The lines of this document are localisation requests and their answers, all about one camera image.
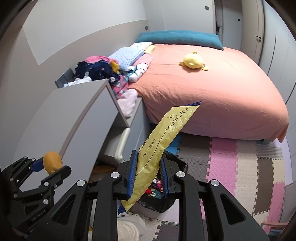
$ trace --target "mattress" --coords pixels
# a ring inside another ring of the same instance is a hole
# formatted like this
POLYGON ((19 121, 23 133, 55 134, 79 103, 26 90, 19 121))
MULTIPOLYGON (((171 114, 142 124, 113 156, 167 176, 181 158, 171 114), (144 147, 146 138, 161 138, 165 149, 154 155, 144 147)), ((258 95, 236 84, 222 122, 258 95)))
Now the mattress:
POLYGON ((201 101, 182 132, 231 139, 279 139, 288 127, 286 105, 269 77, 244 53, 191 45, 156 45, 146 73, 129 88, 158 123, 174 106, 201 101), (196 51, 209 68, 179 66, 196 51))

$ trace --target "orange object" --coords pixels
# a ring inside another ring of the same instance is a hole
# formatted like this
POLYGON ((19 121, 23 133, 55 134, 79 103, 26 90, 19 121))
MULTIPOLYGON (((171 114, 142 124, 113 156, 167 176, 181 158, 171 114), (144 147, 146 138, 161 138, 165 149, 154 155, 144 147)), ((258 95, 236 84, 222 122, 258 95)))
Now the orange object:
POLYGON ((50 151, 43 157, 43 166, 49 175, 53 174, 63 167, 62 157, 58 153, 50 151))

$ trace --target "foam floor mat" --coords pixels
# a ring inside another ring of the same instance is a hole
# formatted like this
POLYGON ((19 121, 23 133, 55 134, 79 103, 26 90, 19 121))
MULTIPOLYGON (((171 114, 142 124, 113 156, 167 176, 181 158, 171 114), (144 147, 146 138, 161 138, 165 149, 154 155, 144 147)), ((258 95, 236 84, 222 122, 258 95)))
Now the foam floor mat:
POLYGON ((279 221, 285 189, 280 147, 184 133, 180 137, 177 156, 196 180, 219 180, 259 224, 279 221))
MULTIPOLYGON (((208 240, 206 221, 203 220, 205 240, 208 240)), ((162 221, 158 226, 159 231, 155 233, 156 238, 153 241, 178 241, 179 224, 162 221)))

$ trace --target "yellow plush toy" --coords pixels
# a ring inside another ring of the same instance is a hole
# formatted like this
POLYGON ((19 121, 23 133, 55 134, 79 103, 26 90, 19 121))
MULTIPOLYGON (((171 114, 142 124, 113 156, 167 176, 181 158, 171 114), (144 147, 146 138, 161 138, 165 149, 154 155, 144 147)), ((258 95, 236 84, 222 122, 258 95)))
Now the yellow plush toy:
POLYGON ((201 68, 202 70, 209 70, 208 67, 205 66, 203 63, 203 59, 201 56, 197 54, 197 52, 192 52, 185 55, 184 60, 179 62, 181 66, 187 66, 191 69, 198 69, 201 68))

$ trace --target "folded clothes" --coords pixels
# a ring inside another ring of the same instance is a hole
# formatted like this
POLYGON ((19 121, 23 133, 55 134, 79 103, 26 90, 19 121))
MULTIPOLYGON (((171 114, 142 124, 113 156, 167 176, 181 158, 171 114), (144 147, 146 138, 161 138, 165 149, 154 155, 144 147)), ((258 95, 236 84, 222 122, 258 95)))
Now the folded clothes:
POLYGON ((119 74, 115 73, 111 65, 104 60, 95 63, 79 62, 75 68, 75 76, 80 79, 84 76, 89 76, 92 80, 109 79, 111 86, 120 80, 119 74))
POLYGON ((113 90, 115 98, 120 98, 121 95, 127 91, 128 79, 125 76, 120 75, 120 80, 117 81, 111 88, 113 90))
POLYGON ((104 60, 106 61, 107 63, 109 63, 113 69, 113 71, 117 74, 119 74, 119 62, 114 59, 114 58, 108 58, 106 56, 91 56, 91 57, 88 57, 87 59, 85 59, 85 62, 87 63, 95 63, 95 62, 98 62, 100 60, 104 60))
POLYGON ((127 74, 127 79, 129 82, 135 83, 138 79, 146 72, 150 63, 151 63, 151 55, 146 53, 141 56, 133 66, 129 66, 129 73, 127 74))
POLYGON ((129 89, 117 100, 117 103, 125 117, 131 117, 131 113, 136 105, 137 97, 137 91, 135 89, 129 89))
POLYGON ((64 84, 64 87, 76 85, 76 84, 81 84, 81 83, 86 83, 86 82, 91 82, 91 78, 89 76, 84 76, 83 79, 76 78, 74 80, 74 82, 69 82, 69 83, 64 84))
POLYGON ((109 56, 119 62, 119 70, 128 71, 128 66, 132 65, 138 58, 144 54, 141 48, 124 47, 109 56))

